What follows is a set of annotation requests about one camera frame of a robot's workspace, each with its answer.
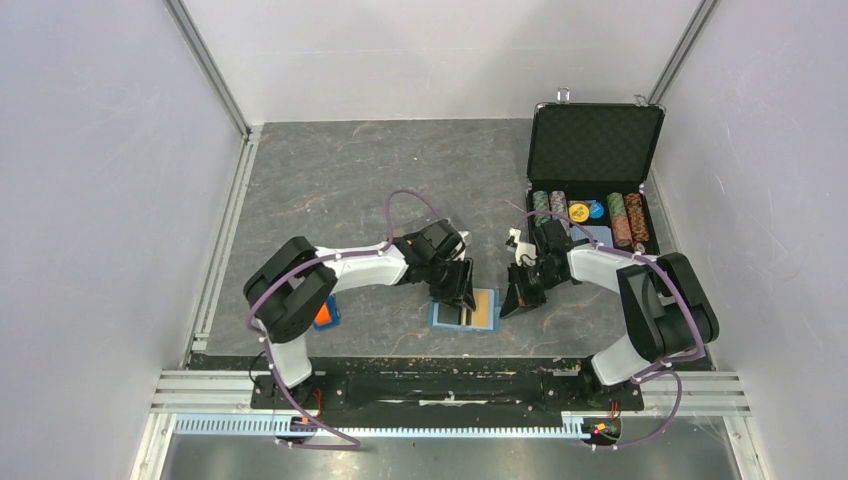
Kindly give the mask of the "blue card holder wallet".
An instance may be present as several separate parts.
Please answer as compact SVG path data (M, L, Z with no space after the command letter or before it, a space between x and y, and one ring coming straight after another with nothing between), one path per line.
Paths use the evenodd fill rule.
M473 293L475 310L432 303L428 310L429 327L457 332L496 332L499 329L499 292L495 289L475 288Z

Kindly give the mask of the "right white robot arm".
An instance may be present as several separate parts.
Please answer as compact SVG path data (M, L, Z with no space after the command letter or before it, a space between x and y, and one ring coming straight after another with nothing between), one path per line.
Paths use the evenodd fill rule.
M509 231L506 245L515 260L502 317L543 306L548 292L565 283L591 283L621 300L624 335L581 364L577 392L585 405L602 408L624 383L702 358L718 337L717 318L685 255L630 253L590 236L575 241L558 221L533 232L533 241L525 242L520 229Z

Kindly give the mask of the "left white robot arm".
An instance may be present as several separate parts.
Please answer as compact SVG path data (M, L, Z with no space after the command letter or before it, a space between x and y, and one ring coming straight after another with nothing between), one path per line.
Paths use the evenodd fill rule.
M447 220L367 247L331 249L288 240L245 283L246 324L260 336L275 392L290 407L314 394L307 331L333 294L369 286L425 283L432 301L473 311L473 261Z

